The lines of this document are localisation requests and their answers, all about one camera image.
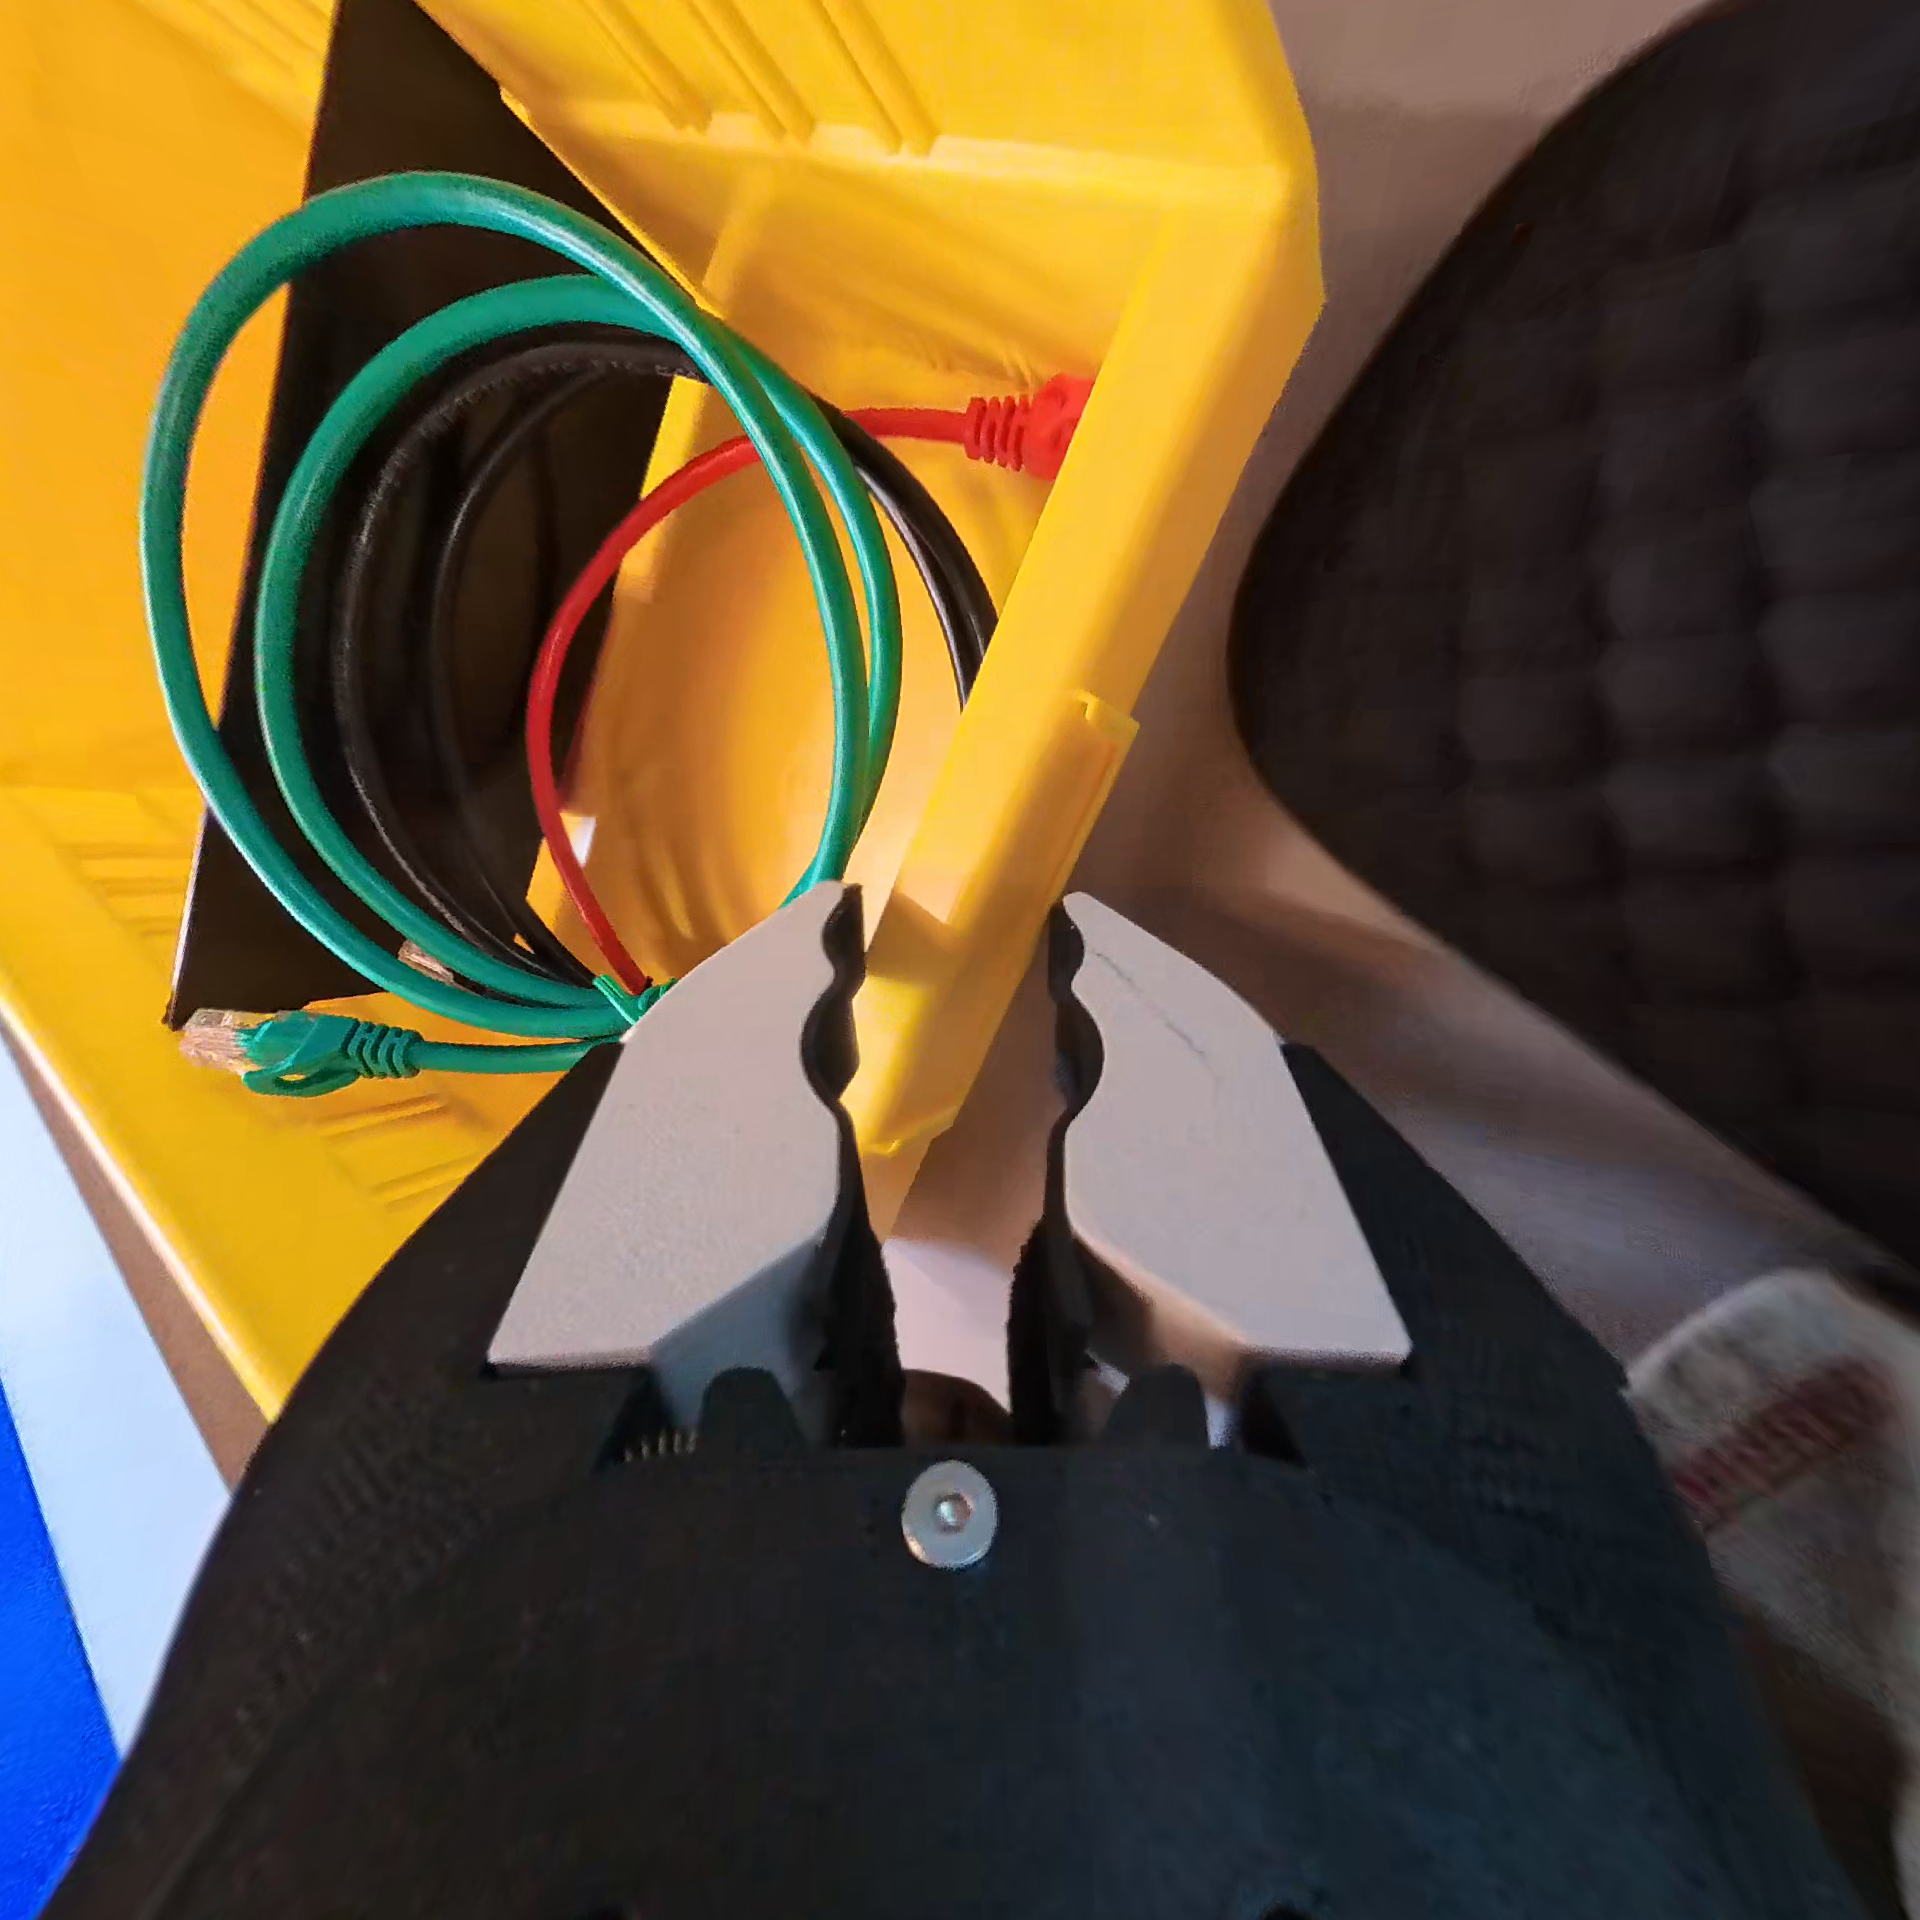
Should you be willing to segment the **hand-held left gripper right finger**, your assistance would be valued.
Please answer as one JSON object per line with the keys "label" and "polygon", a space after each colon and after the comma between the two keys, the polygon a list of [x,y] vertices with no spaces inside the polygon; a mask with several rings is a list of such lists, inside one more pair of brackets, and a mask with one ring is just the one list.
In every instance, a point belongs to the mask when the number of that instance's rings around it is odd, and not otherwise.
{"label": "hand-held left gripper right finger", "polygon": [[1091,894],[1051,909],[1047,993],[1062,1112],[1010,1293],[1015,1438],[1095,1433],[1106,1377],[1187,1370],[1237,1425],[1269,1366],[1398,1371],[1404,1314],[1279,1032]]}

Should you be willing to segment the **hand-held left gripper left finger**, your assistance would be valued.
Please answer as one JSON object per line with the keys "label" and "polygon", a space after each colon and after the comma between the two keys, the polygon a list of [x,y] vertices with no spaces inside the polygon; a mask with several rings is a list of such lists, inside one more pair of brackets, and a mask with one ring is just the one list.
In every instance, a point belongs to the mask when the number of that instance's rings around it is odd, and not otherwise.
{"label": "hand-held left gripper left finger", "polygon": [[670,1432],[767,1373],[805,1433],[898,1433],[897,1299],[843,1092],[859,889],[823,881],[671,985],[615,1065],[487,1348],[642,1370]]}

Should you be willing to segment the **blue plastic bin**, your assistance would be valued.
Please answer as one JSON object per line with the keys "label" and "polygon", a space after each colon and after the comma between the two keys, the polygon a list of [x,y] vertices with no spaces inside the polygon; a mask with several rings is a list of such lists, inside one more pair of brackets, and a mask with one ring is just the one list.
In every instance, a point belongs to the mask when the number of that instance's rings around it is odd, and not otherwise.
{"label": "blue plastic bin", "polygon": [[118,1753],[11,1414],[3,1414],[3,1913],[34,1915]]}

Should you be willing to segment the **yellow plastic bin with divider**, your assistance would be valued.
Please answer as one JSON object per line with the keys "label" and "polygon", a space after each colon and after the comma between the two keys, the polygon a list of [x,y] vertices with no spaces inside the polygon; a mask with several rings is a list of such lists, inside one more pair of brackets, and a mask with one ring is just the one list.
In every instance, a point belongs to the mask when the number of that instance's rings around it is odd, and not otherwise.
{"label": "yellow plastic bin with divider", "polygon": [[847,414],[1091,385],[1051,478],[905,450],[998,633],[958,710],[900,588],[903,713],[850,862],[879,1232],[989,1058],[1323,301],[1267,4],[5,4],[5,1018],[265,1420],[550,1086],[258,1097],[166,1025],[402,1020],[203,827],[138,504],[217,270],[306,195],[413,169],[628,234]]}

